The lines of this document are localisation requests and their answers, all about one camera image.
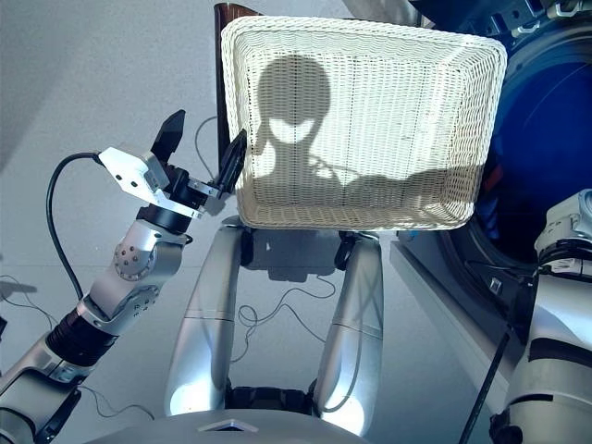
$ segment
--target black cable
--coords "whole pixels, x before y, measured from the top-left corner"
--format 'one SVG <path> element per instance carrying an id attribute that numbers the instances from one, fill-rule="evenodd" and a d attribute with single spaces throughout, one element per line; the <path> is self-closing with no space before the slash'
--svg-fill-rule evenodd
<path id="1" fill-rule="evenodd" d="M 479 413 L 481 412 L 481 408 L 483 407 L 483 403 L 485 402 L 485 398 L 487 397 L 487 393 L 489 392 L 489 388 L 491 387 L 491 383 L 493 382 L 493 377 L 496 375 L 498 371 L 498 367 L 500 366 L 501 358 L 503 356 L 504 351 L 506 350 L 506 346 L 508 345 L 508 341 L 510 340 L 510 327 L 505 331 L 501 341 L 499 342 L 498 348 L 496 349 L 496 354 L 493 356 L 493 360 L 491 361 L 491 365 L 489 366 L 489 370 L 487 370 L 487 375 L 485 376 L 485 380 L 483 381 L 483 385 L 479 390 L 479 394 L 477 395 L 477 399 L 475 400 L 475 404 L 473 405 L 473 410 L 471 410 L 471 414 L 466 420 L 466 424 L 464 425 L 464 429 L 462 430 L 461 439 L 459 439 L 459 444 L 466 444 L 469 442 L 469 437 L 471 436 L 471 432 L 473 431 L 473 427 L 475 427 L 475 422 Z"/>
<path id="2" fill-rule="evenodd" d="M 279 311 L 283 307 L 286 307 L 288 310 L 290 310 L 292 312 L 292 314 L 294 315 L 294 317 L 296 317 L 296 320 L 300 323 L 300 325 L 302 327 L 304 327 L 304 329 L 306 331 L 308 331 L 313 337 L 315 337 L 317 340 L 319 340 L 321 342 L 325 342 L 325 340 L 323 338 L 321 338 L 316 333 L 314 333 L 313 330 L 311 328 L 309 328 L 304 323 L 304 321 L 302 321 L 302 319 L 300 318 L 300 316 L 298 315 L 298 313 L 296 312 L 296 310 L 294 310 L 291 305 L 289 305 L 288 303 L 284 303 L 284 300 L 293 291 L 300 291 L 300 292 L 302 292 L 304 294 L 307 294 L 308 296 L 310 296 L 312 298 L 315 298 L 315 299 L 328 299 L 328 298 L 330 298 L 331 296 L 333 296 L 336 293 L 337 289 L 335 288 L 335 285 L 332 282 L 330 282 L 330 281 L 328 281 L 326 279 L 323 279 L 320 276 L 316 276 L 316 278 L 318 280 L 320 280 L 322 282 L 325 282 L 325 283 L 327 283 L 328 285 L 331 286 L 331 292 L 327 296 L 318 296 L 316 294 L 311 293 L 310 291 L 306 291 L 306 290 L 300 289 L 298 287 L 293 287 L 293 288 L 285 291 L 284 294 L 281 296 L 281 298 L 279 298 L 279 302 L 276 304 L 276 308 L 274 308 L 271 311 L 270 314 L 268 314 L 268 315 L 266 315 L 266 316 L 264 316 L 262 318 L 259 318 L 259 315 L 257 314 L 257 311 L 251 305 L 249 305 L 249 304 L 241 305 L 239 307 L 239 311 L 238 311 L 238 314 L 239 314 L 239 322 L 241 324 L 243 324 L 245 327 L 247 327 L 247 332 L 244 335 L 244 345 L 245 345 L 245 348 L 244 348 L 244 351 L 239 355 L 239 357 L 230 360 L 230 363 L 231 364 L 235 364 L 238 361 L 240 361 L 242 358 L 244 358 L 244 356 L 249 351 L 249 338 L 253 335 L 253 333 L 255 332 L 255 330 L 257 329 L 257 327 L 259 327 L 259 326 L 263 325 L 264 323 L 266 323 L 266 322 L 270 321 L 271 319 L 273 319 L 279 313 Z M 249 310 L 252 313 L 253 317 L 247 316 L 244 313 L 245 310 Z"/>
<path id="3" fill-rule="evenodd" d="M 70 266 L 66 254 L 62 249 L 62 245 L 59 242 L 59 238 L 57 237 L 56 233 L 56 226 L 54 225 L 54 211 L 53 211 L 53 203 L 54 203 L 54 190 L 56 188 L 57 178 L 59 177 L 60 173 L 64 169 L 64 167 L 69 164 L 70 162 L 76 159 L 92 159 L 99 165 L 102 165 L 101 159 L 99 159 L 98 153 L 77 153 L 72 154 L 62 160 L 54 170 L 54 174 L 49 179 L 49 185 L 47 186 L 47 195 L 45 196 L 45 218 L 47 219 L 47 227 L 49 228 L 49 235 L 52 238 L 52 242 L 54 243 L 55 250 L 57 251 L 57 255 L 59 256 L 59 260 L 62 262 L 64 268 L 66 268 L 66 273 L 68 273 L 68 277 L 74 286 L 74 290 L 76 291 L 76 295 L 78 299 L 81 300 L 84 295 L 82 294 L 82 288 L 80 287 L 80 283 L 74 270 Z"/>
<path id="4" fill-rule="evenodd" d="M 143 405 L 130 404 L 130 405 L 126 405 L 123 409 L 116 410 L 115 408 L 113 408 L 113 406 L 111 405 L 109 400 L 106 398 L 106 396 L 103 393 L 101 393 L 100 391 L 98 391 L 94 388 L 86 387 L 86 386 L 78 386 L 78 388 L 83 389 L 83 390 L 87 390 L 89 393 L 92 394 L 92 396 L 94 397 L 94 405 L 96 407 L 96 412 L 99 416 L 101 416 L 103 418 L 114 418 L 114 417 L 124 413 L 126 410 L 139 409 L 139 410 L 142 410 L 144 413 L 146 413 L 150 417 L 151 420 L 154 420 L 154 414 L 152 412 L 150 412 Z M 99 398 L 101 398 L 104 401 L 107 408 L 113 413 L 101 412 L 101 409 L 99 408 Z"/>
<path id="5" fill-rule="evenodd" d="M 15 278 L 12 277 L 10 275 L 0 275 L 0 279 L 5 279 L 8 278 L 10 280 L 12 280 L 14 283 L 16 283 L 19 286 L 22 286 L 22 284 Z M 16 303 L 16 302 L 12 302 L 8 299 L 8 297 L 2 292 L 0 291 L 0 300 L 4 301 L 10 305 L 14 305 L 15 307 L 22 307 L 22 308 L 32 308 L 33 310 L 37 310 L 38 312 L 42 313 L 45 316 L 45 319 L 47 319 L 47 323 L 49 324 L 49 329 L 53 330 L 54 329 L 54 324 L 58 324 L 57 319 L 55 319 L 53 316 L 51 316 L 49 313 L 47 313 L 43 308 L 41 308 L 39 305 L 33 303 L 33 301 L 31 300 L 31 298 L 29 297 L 29 293 L 27 293 L 27 291 L 25 290 L 19 290 L 18 292 L 22 293 L 23 296 L 25 297 L 25 299 L 27 300 L 27 302 L 29 303 L 29 305 L 25 305 L 23 303 Z"/>
<path id="6" fill-rule="evenodd" d="M 195 151 L 197 153 L 197 156 L 200 158 L 200 160 L 202 161 L 203 166 L 205 167 L 205 169 L 207 170 L 207 173 L 210 175 L 210 178 L 212 180 L 214 180 L 214 174 L 212 174 L 212 170 L 209 168 L 209 166 L 205 163 L 204 158 L 202 157 L 202 154 L 200 153 L 200 149 L 197 147 L 197 138 L 200 135 L 200 131 L 202 130 L 202 128 L 204 127 L 204 125 L 207 122 L 210 122 L 212 120 L 216 120 L 218 118 L 218 116 L 211 116 L 208 117 L 206 120 L 204 120 L 202 123 L 200 123 L 200 126 L 197 127 L 197 130 L 195 131 L 195 137 L 193 138 L 193 142 L 195 144 Z"/>
<path id="7" fill-rule="evenodd" d="M 481 266 L 484 266 L 486 268 L 491 268 L 493 270 L 524 272 L 524 273 L 528 273 L 530 275 L 532 275 L 533 272 L 535 271 L 534 268 L 533 269 L 529 269 L 529 268 L 522 268 L 520 266 L 493 265 L 493 264 L 488 264 L 487 262 L 471 261 L 471 260 L 464 261 L 464 262 L 466 264 L 481 265 Z"/>

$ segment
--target white wicker basket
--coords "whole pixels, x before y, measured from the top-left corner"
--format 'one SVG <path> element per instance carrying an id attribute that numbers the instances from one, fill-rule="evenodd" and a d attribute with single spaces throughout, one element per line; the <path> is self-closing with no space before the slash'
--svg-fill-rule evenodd
<path id="1" fill-rule="evenodd" d="M 223 30 L 230 137 L 259 228 L 457 228 L 473 213 L 506 68 L 471 35 L 332 18 Z"/>

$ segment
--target silver robot arm segment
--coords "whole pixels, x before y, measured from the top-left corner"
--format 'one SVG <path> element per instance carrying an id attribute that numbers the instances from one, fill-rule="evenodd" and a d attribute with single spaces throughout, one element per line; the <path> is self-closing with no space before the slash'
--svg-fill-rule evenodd
<path id="1" fill-rule="evenodd" d="M 490 436 L 495 444 L 592 442 L 592 190 L 551 208 L 535 247 L 528 342 Z"/>
<path id="2" fill-rule="evenodd" d="M 77 386 L 179 270 L 191 220 L 210 196 L 232 192 L 246 133 L 228 147 L 218 178 L 204 184 L 168 163 L 184 116 L 180 110 L 165 121 L 145 156 L 115 148 L 99 154 L 121 189 L 149 205 L 140 209 L 89 294 L 0 378 L 0 444 L 47 443 L 59 433 L 80 399 Z"/>
<path id="3" fill-rule="evenodd" d="M 384 291 L 378 240 L 356 236 L 314 384 L 321 419 L 363 436 L 382 363 Z"/>
<path id="4" fill-rule="evenodd" d="M 0 379 L 0 443 L 53 439 L 80 398 L 76 387 L 177 272 L 187 239 L 133 223 L 90 293 Z"/>
<path id="5" fill-rule="evenodd" d="M 222 227 L 203 263 L 177 336 L 166 415 L 224 408 L 242 233 L 238 226 Z"/>

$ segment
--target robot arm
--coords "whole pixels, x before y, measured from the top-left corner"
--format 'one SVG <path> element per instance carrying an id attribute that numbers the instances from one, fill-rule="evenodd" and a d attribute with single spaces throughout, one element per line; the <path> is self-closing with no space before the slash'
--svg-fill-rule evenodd
<path id="1" fill-rule="evenodd" d="M 89 294 L 0 379 L 0 444 L 50 442 L 56 436 L 80 399 L 77 386 L 178 271 L 191 241 L 184 234 L 191 220 L 201 216 L 210 196 L 231 191 L 241 172 L 245 133 L 229 147 L 218 181 L 203 184 L 167 163 L 184 114 L 163 124 L 145 156 L 115 148 L 99 154 L 121 188 L 149 205 L 141 208 Z"/>
<path id="2" fill-rule="evenodd" d="M 592 190 L 547 212 L 535 248 L 528 342 L 489 434 L 495 444 L 591 442 Z"/>

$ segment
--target gray floor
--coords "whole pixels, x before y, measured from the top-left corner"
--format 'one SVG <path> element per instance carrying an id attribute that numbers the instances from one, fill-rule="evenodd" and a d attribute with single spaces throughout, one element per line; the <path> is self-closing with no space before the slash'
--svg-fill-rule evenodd
<path id="1" fill-rule="evenodd" d="M 338 0 L 244 3 L 273 15 L 349 16 Z M 34 287 L 31 297 L 53 316 L 60 318 L 71 310 L 76 299 L 44 219 L 45 189 L 59 160 L 121 142 L 141 153 L 149 148 L 162 120 L 183 107 L 186 136 L 172 161 L 194 177 L 206 178 L 192 133 L 215 113 L 213 4 L 2 3 L 0 271 Z M 208 124 L 200 135 L 211 165 L 216 159 L 215 126 Z M 79 161 L 65 171 L 56 189 L 55 223 L 84 289 L 110 262 L 139 204 L 91 162 Z M 156 415 L 163 414 L 164 384 L 179 320 L 220 220 L 235 212 L 236 203 L 230 200 L 221 215 L 192 224 L 195 242 L 187 248 L 179 273 L 154 309 L 119 340 L 87 380 L 115 407 L 138 402 Z M 476 390 L 390 267 L 390 238 L 387 234 L 383 240 L 387 296 L 383 377 L 368 437 L 375 443 L 455 442 Z M 289 271 L 296 275 L 307 264 L 300 258 Z M 339 286 L 342 274 L 328 278 Z M 239 303 L 250 303 L 264 314 L 293 285 L 272 281 L 265 271 L 244 270 Z M 327 284 L 314 276 L 302 287 L 321 294 L 327 291 Z M 24 302 L 16 292 L 9 297 Z M 290 296 L 294 308 L 320 335 L 327 332 L 336 299 Z M 0 343 L 0 369 L 6 371 L 47 325 L 33 310 L 6 302 L 0 303 L 0 310 L 8 320 Z M 244 331 L 237 328 L 235 355 L 242 350 Z M 232 367 L 231 378 L 241 385 L 306 389 L 316 376 L 321 347 L 288 312 L 282 312 L 253 336 L 252 347 Z M 482 416 L 474 443 L 488 442 L 487 418 Z M 146 420 L 144 413 L 134 410 L 101 418 L 93 399 L 84 394 L 55 442 L 79 443 Z"/>

